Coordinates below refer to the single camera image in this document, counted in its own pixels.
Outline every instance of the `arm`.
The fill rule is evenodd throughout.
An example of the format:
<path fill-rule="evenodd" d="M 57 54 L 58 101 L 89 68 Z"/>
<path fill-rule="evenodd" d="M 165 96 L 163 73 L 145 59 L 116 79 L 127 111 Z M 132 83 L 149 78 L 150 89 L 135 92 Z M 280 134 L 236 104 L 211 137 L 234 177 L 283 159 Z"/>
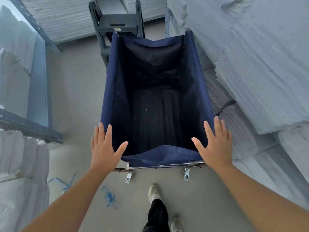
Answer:
<path fill-rule="evenodd" d="M 221 177 L 257 231 L 308 231 L 309 212 L 251 179 L 232 164 L 232 134 L 214 119 L 215 135 L 205 121 L 208 146 L 192 138 L 204 161 Z"/>
<path fill-rule="evenodd" d="M 95 127 L 94 137 L 91 138 L 91 165 L 86 175 L 22 232 L 77 232 L 100 184 L 117 166 L 127 145 L 128 142 L 124 142 L 115 153 L 112 147 L 112 126 L 108 126 L 106 136 L 102 123 L 99 128 Z"/>

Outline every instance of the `gray concrete floor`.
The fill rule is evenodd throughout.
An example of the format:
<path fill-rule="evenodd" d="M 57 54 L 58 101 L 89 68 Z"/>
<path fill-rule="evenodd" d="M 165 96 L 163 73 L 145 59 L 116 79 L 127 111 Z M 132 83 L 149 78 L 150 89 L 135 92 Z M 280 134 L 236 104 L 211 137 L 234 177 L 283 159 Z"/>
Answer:
<path fill-rule="evenodd" d="M 164 20 L 145 24 L 146 38 L 164 38 Z M 106 72 L 95 36 L 59 46 L 62 53 L 47 53 L 54 129 L 64 134 L 64 144 L 50 151 L 48 179 L 58 177 L 74 183 L 90 166 L 90 138 L 100 120 Z M 80 231 L 141 231 L 150 208 L 148 188 L 160 184 L 169 219 L 183 217 L 186 231 L 254 231 L 253 226 L 210 167 L 195 168 L 190 180 L 183 168 L 140 169 L 130 184 L 125 173 L 111 173 L 101 186 L 107 186 L 119 203 L 107 208 L 98 190 Z M 58 182 L 50 184 L 50 203 L 62 193 Z"/>

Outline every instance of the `white sneaker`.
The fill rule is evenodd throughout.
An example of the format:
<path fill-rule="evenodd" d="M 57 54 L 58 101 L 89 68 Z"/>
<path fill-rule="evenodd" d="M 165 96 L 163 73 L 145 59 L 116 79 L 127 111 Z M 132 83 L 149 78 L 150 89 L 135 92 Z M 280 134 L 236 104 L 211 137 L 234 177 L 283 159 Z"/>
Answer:
<path fill-rule="evenodd" d="M 155 199 L 161 199 L 162 198 L 161 189 L 156 183 L 152 184 L 149 187 L 148 197 L 149 197 L 150 203 L 152 203 L 152 201 L 155 200 Z"/>
<path fill-rule="evenodd" d="M 172 232 L 184 232 L 184 224 L 180 216 L 174 216 L 171 224 Z"/>

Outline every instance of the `black pants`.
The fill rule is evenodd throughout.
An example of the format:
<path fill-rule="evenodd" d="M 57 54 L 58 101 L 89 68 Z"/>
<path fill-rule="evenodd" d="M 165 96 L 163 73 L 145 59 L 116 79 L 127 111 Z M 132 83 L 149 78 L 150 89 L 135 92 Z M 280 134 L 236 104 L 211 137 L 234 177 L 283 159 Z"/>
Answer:
<path fill-rule="evenodd" d="M 152 201 L 148 213 L 148 223 L 145 225 L 143 232 L 170 232 L 168 212 L 160 199 Z"/>

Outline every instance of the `navy blue fabric bag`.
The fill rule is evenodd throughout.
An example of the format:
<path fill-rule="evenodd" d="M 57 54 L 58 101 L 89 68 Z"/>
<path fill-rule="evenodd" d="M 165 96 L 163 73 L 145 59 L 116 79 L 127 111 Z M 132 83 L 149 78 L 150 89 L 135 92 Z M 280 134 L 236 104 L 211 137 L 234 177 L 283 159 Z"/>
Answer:
<path fill-rule="evenodd" d="M 214 112 L 193 34 L 158 41 L 112 36 L 101 122 L 112 125 L 114 150 L 128 141 L 130 167 L 202 160 L 203 121 L 214 131 Z"/>

